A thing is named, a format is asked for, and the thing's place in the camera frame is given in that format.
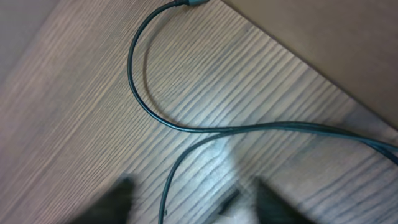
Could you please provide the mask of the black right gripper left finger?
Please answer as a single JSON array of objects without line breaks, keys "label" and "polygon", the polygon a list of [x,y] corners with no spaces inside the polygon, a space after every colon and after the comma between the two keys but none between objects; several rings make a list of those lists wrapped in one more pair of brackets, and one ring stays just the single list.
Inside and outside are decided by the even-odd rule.
[{"label": "black right gripper left finger", "polygon": [[136,185],[125,176],[84,212],[70,220],[70,224],[126,224],[129,221]]}]

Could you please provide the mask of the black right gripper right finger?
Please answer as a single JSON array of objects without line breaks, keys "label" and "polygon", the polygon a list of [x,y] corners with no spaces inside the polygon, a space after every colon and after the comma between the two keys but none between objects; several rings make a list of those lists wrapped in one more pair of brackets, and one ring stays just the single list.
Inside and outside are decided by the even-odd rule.
[{"label": "black right gripper right finger", "polygon": [[286,202],[262,179],[256,178],[255,211],[261,224],[314,224]]}]

